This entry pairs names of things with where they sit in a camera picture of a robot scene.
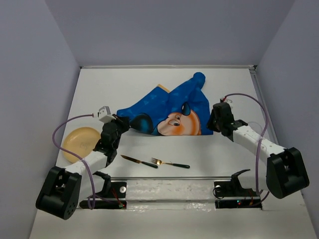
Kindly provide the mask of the blue cartoon placemat cloth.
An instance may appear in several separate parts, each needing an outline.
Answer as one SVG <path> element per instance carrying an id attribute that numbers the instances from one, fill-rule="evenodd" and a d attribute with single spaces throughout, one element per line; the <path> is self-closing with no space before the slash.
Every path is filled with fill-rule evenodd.
<path id="1" fill-rule="evenodd" d="M 212 135 L 206 125 L 210 118 L 209 101 L 202 92 L 205 75 L 201 72 L 168 91 L 157 85 L 134 105 L 117 110 L 128 117 L 131 128 L 155 136 Z"/>

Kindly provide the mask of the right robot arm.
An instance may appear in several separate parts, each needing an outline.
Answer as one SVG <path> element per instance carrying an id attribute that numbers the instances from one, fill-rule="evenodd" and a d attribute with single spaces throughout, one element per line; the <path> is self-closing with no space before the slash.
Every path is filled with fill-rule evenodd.
<path id="1" fill-rule="evenodd" d="M 253 153 L 266 166 L 266 174 L 249 174 L 247 169 L 232 174 L 229 189 L 241 195 L 247 189 L 267 191 L 282 199 L 309 186 L 310 181 L 301 152 L 279 146 L 255 132 L 243 120 L 235 120 L 226 102 L 213 105 L 207 128 L 221 133 Z"/>

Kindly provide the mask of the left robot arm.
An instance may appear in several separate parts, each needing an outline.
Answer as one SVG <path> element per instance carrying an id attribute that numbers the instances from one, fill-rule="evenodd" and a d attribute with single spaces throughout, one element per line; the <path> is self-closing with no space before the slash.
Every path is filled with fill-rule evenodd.
<path id="1" fill-rule="evenodd" d="M 86 200 L 90 210 L 96 200 L 109 194 L 111 177 L 102 172 L 117 155 L 123 133 L 130 129 L 128 117 L 112 115 L 103 124 L 101 137 L 86 156 L 66 167 L 52 167 L 44 180 L 36 199 L 38 210 L 67 220 L 78 204 Z"/>

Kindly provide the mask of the yellow plate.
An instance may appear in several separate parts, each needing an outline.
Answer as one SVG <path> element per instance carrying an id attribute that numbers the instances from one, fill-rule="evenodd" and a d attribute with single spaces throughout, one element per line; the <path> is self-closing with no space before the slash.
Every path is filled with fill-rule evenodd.
<path id="1" fill-rule="evenodd" d="M 67 135 L 62 147 L 84 158 L 94 149 L 99 139 L 100 133 L 97 130 L 91 127 L 81 127 Z"/>

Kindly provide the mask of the clear drinking glass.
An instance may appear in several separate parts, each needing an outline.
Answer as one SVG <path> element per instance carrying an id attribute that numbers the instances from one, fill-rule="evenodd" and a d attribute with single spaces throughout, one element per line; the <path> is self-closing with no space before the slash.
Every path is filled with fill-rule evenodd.
<path id="1" fill-rule="evenodd" d="M 251 127 L 252 130 L 254 130 L 257 134 L 259 134 L 260 136 L 262 135 L 262 132 L 264 130 L 264 127 L 262 125 L 260 125 L 259 123 L 255 122 L 255 121 L 249 121 L 248 125 Z"/>

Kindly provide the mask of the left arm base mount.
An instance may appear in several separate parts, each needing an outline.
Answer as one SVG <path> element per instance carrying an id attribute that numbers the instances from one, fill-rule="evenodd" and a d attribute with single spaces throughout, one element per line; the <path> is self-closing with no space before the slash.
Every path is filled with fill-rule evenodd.
<path id="1" fill-rule="evenodd" d="M 93 209 L 110 209 L 110 210 L 123 210 L 127 208 L 126 192 L 127 183 L 125 181 L 111 181 L 108 174 L 96 172 L 93 174 L 97 179 L 94 180 L 97 186 L 98 179 L 102 179 L 102 189 L 96 189 L 96 199 Z"/>

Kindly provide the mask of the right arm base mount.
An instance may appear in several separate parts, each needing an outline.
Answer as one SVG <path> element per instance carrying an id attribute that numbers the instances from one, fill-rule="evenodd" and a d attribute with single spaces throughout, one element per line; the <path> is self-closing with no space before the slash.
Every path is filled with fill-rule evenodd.
<path id="1" fill-rule="evenodd" d="M 257 196 L 251 188 L 244 189 L 240 184 L 238 176 L 246 172 L 250 172 L 250 169 L 232 174 L 230 180 L 214 182 L 212 193 L 216 209 L 262 209 L 260 196 Z"/>

